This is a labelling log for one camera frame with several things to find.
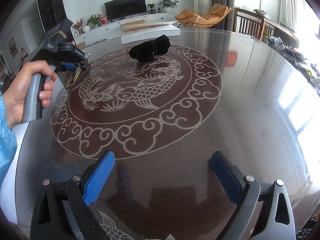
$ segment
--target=blue sleeve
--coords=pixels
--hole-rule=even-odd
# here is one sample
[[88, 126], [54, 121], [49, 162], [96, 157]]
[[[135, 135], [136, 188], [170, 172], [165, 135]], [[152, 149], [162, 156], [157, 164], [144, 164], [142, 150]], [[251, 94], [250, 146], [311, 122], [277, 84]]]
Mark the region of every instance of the blue sleeve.
[[0, 97], [0, 187], [17, 151], [17, 138], [9, 129], [2, 96]]

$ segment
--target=person's arm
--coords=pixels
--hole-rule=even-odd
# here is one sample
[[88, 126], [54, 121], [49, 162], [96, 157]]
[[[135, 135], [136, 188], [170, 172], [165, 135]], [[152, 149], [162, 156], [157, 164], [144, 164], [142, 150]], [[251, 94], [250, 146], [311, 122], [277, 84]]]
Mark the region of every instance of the person's arm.
[[22, 121], [31, 76], [38, 72], [51, 76], [51, 80], [44, 84], [43, 91], [38, 95], [42, 107], [48, 107], [57, 75], [43, 60], [26, 63], [0, 97], [0, 187], [17, 150], [17, 139], [12, 128]]

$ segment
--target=tv stand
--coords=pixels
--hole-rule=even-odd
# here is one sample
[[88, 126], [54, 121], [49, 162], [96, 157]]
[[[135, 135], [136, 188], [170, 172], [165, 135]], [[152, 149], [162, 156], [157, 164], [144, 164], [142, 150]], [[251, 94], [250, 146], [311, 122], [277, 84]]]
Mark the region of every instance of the tv stand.
[[76, 44], [85, 42], [86, 45], [92, 44], [97, 41], [104, 39], [112, 39], [122, 35], [123, 31], [120, 28], [120, 25], [135, 22], [139, 20], [145, 20], [146, 23], [155, 23], [155, 22], [171, 22], [175, 20], [176, 13], [155, 13], [147, 15], [132, 16], [128, 18], [122, 18], [117, 21], [110, 21], [108, 24], [96, 27], [86, 33], [83, 33], [77, 37], [74, 37]]

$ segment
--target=pile of clutter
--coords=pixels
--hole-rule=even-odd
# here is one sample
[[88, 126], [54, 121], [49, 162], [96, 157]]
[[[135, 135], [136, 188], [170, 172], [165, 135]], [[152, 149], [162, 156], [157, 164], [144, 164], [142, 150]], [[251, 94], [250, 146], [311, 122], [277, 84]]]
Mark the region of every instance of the pile of clutter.
[[266, 43], [298, 69], [314, 88], [320, 89], [320, 71], [295, 48], [284, 46], [281, 38], [266, 37]]

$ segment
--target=gray handle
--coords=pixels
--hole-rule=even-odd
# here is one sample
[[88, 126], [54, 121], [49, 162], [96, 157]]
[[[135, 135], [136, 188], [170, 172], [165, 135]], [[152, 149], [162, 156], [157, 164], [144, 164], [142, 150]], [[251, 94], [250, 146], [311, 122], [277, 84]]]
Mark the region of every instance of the gray handle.
[[[53, 71], [55, 70], [55, 66], [50, 65], [50, 68]], [[43, 108], [38, 95], [43, 90], [44, 83], [49, 81], [50, 78], [50, 76], [44, 76], [41, 73], [36, 73], [31, 77], [31, 82], [24, 100], [22, 123], [42, 118]]]

